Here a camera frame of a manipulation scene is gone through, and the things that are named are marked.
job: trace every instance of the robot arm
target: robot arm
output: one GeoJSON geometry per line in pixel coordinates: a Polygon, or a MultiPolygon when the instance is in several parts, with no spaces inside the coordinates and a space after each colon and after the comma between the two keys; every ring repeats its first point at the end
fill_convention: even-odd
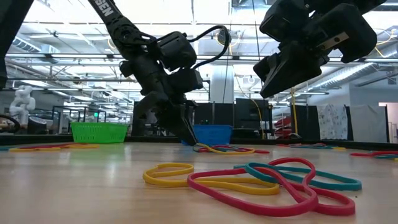
{"type": "Polygon", "coordinates": [[[321,74],[328,54],[339,49],[349,63],[367,56],[377,37],[363,14],[386,0],[277,0],[260,31],[280,42],[280,52],[254,66],[267,98],[321,74]]]}
{"type": "Polygon", "coordinates": [[[141,32],[124,17],[113,0],[88,1],[126,59],[120,66],[121,73],[125,77],[134,75],[142,87],[141,94],[145,97],[134,107],[134,115],[144,119],[146,112],[152,110],[161,127],[189,145],[196,144],[188,114],[189,109],[196,104],[188,101],[184,93],[203,88],[201,76],[195,69],[220,58],[227,51],[230,37],[226,27],[214,26],[192,40],[188,40],[187,35],[181,32],[172,32],[157,39],[141,32]],[[226,33],[227,44],[223,51],[212,59],[194,65],[197,55],[190,43],[216,29],[223,29],[226,33]],[[167,75],[165,68],[179,70],[167,75]]]}

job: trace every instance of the ceiling beam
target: ceiling beam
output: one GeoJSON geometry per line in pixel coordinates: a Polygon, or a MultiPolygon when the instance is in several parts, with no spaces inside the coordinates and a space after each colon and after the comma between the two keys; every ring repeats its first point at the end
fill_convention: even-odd
{"type": "Polygon", "coordinates": [[[389,75],[384,75],[384,76],[382,76],[382,77],[373,78],[373,79],[371,79],[371,80],[368,80],[368,81],[359,83],[359,84],[357,84],[357,85],[355,85],[355,86],[356,86],[356,87],[362,87],[362,86],[370,85],[370,84],[372,84],[372,83],[376,83],[376,82],[379,82],[379,81],[381,81],[381,80],[385,80],[385,79],[392,78],[392,77],[396,77],[396,76],[398,76],[398,73],[393,73],[393,74],[389,74],[389,75]]]}

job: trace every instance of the red rubber band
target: red rubber band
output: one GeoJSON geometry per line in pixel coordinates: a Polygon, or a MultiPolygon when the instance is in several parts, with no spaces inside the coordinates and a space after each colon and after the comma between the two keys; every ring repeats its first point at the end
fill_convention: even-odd
{"type": "MultiPolygon", "coordinates": [[[[276,161],[271,161],[268,163],[269,165],[275,166],[278,163],[278,160],[276,161]]],[[[302,184],[290,182],[290,184],[299,191],[304,191],[304,186],[302,184]]],[[[333,192],[331,190],[325,190],[325,189],[319,189],[316,187],[311,187],[312,190],[314,190],[318,195],[322,195],[324,197],[331,198],[333,200],[336,200],[343,205],[325,205],[319,203],[318,206],[314,209],[314,212],[318,212],[324,215],[341,215],[341,216],[346,216],[346,215],[353,215],[355,214],[355,202],[351,200],[349,197],[333,192]]],[[[302,195],[298,195],[298,197],[301,197],[300,200],[305,200],[306,198],[303,197],[302,195]]]]}
{"type": "Polygon", "coordinates": [[[286,190],[293,196],[293,198],[299,202],[296,205],[282,206],[282,207],[270,207],[265,205],[258,205],[255,203],[245,202],[243,200],[230,197],[228,195],[222,194],[217,190],[213,190],[208,188],[202,184],[196,183],[194,180],[199,177],[208,177],[208,176],[218,176],[218,175],[237,175],[237,174],[245,174],[246,171],[244,169],[233,169],[233,170],[218,170],[218,171],[210,171],[210,172],[199,172],[194,173],[188,176],[187,182],[188,185],[198,191],[201,191],[220,202],[226,203],[230,206],[239,208],[241,210],[257,214],[257,215],[267,215],[270,217],[289,217],[294,215],[300,215],[309,211],[314,210],[318,206],[318,197],[317,193],[312,190],[308,183],[315,176],[315,167],[309,161],[300,158],[286,158],[286,159],[278,159],[274,161],[275,163],[285,163],[285,162],[297,162],[303,161],[304,164],[308,165],[311,168],[311,172],[309,172],[303,179],[303,190],[309,195],[308,198],[305,198],[298,193],[298,191],[289,183],[284,177],[282,177],[278,172],[258,167],[256,169],[260,170],[262,173],[267,175],[271,175],[275,177],[285,188],[286,190]]]}
{"type": "Polygon", "coordinates": [[[86,143],[68,143],[68,144],[51,144],[51,145],[43,145],[43,146],[24,146],[24,147],[18,147],[18,149],[47,149],[47,148],[52,148],[52,147],[66,147],[69,145],[76,145],[76,144],[81,144],[81,145],[86,145],[86,143]]]}
{"type": "Polygon", "coordinates": [[[398,151],[382,151],[382,152],[371,152],[371,153],[359,153],[354,152],[350,154],[351,156],[360,156],[360,157],[374,157],[380,155],[398,155],[398,151]]]}

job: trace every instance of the white humanoid robot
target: white humanoid robot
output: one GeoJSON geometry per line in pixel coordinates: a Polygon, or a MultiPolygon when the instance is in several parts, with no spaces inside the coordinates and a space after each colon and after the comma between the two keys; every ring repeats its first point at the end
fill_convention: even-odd
{"type": "Polygon", "coordinates": [[[30,97],[32,90],[31,86],[20,86],[15,92],[14,101],[10,105],[10,115],[25,128],[29,121],[29,111],[36,107],[35,99],[30,97]]]}

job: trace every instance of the green basket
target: green basket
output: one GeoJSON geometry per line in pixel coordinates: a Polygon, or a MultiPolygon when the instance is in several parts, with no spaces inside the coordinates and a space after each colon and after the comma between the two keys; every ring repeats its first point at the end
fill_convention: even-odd
{"type": "Polygon", "coordinates": [[[73,140],[78,143],[120,143],[127,125],[111,123],[71,123],[73,140]]]}

